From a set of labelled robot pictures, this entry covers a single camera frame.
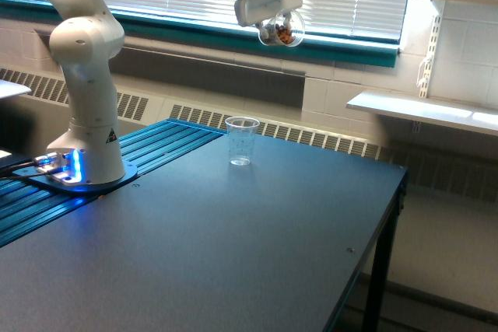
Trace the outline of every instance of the floor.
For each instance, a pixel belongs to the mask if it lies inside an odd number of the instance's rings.
[[[334,332],[359,332],[368,284],[360,281],[352,292]],[[488,323],[450,308],[430,305],[387,292],[378,332],[498,332],[496,319]]]

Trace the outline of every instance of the table leg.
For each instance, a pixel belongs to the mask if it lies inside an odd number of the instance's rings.
[[[381,317],[382,299],[386,282],[388,281],[391,251],[395,241],[396,224],[398,223],[401,204],[400,199],[401,197],[398,196],[394,202],[395,206],[391,209],[388,221],[377,239],[362,332],[377,332],[379,318]]]

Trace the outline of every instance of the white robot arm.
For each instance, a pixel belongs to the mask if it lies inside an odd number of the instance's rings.
[[[48,146],[51,161],[40,171],[62,168],[50,177],[66,187],[115,182],[124,176],[125,168],[115,133],[117,94],[108,61],[123,46],[125,33],[103,0],[49,1],[64,19],[51,34],[50,49],[62,66],[71,120],[68,131]],[[295,11],[302,3],[236,0],[235,12],[241,26],[255,25],[260,30],[263,43],[293,46],[303,32]],[[296,36],[293,23],[302,29],[296,29]]]

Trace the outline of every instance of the windowsill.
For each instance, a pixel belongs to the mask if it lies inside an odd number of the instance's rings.
[[[498,110],[450,101],[378,91],[363,91],[347,103],[349,109],[435,124],[447,128],[498,135]]]
[[[60,16],[48,2],[0,0],[2,15],[34,22],[57,22]],[[113,10],[128,35],[194,44],[228,51],[247,52],[300,61],[347,61],[388,68],[395,66],[398,45],[337,37],[308,35],[295,48],[267,47],[259,43],[254,31],[221,28],[214,23],[174,19],[158,15]]]

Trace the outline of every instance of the clear plastic cup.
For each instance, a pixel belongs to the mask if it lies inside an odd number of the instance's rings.
[[[230,117],[225,123],[230,145],[230,163],[237,166],[249,165],[259,121],[249,117]]]

